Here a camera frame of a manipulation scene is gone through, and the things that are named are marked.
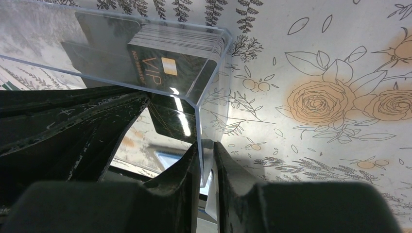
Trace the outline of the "grey card holder wallet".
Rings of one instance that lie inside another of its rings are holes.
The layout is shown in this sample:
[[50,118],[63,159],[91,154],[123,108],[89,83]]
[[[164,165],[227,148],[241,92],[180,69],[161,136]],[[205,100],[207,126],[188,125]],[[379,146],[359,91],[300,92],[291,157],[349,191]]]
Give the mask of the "grey card holder wallet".
[[189,149],[190,145],[178,147],[155,144],[122,145],[116,152],[111,166],[138,175],[154,178],[175,164]]

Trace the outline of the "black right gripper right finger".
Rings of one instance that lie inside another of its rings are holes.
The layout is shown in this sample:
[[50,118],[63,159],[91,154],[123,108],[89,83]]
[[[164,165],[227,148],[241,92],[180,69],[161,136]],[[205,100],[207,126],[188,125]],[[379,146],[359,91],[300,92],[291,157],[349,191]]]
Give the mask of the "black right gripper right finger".
[[382,195],[362,183],[266,182],[214,143],[221,233],[399,233]]

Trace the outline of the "clear acrylic card tray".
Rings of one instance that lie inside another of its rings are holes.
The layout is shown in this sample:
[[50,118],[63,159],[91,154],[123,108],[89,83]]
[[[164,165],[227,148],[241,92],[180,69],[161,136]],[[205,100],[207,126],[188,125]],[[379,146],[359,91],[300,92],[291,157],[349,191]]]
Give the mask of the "clear acrylic card tray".
[[35,0],[0,3],[2,90],[65,90],[119,85],[152,95],[162,139],[199,148],[201,185],[212,167],[213,94],[230,84],[224,66],[232,35],[223,28]]

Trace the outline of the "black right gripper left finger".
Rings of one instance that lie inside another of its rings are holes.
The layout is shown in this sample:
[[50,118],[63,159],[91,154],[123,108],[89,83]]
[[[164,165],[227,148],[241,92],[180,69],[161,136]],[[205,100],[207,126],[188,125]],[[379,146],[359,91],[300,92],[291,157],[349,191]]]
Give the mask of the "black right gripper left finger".
[[3,233],[193,233],[200,162],[197,144],[155,178],[136,182],[37,182],[1,226]]

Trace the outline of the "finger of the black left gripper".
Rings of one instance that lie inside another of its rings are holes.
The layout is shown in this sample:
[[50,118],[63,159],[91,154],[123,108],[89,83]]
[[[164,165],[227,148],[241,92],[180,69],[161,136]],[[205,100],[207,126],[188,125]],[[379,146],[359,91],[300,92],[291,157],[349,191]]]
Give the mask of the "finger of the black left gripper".
[[120,86],[1,91],[1,205],[37,181],[100,181],[149,102]]

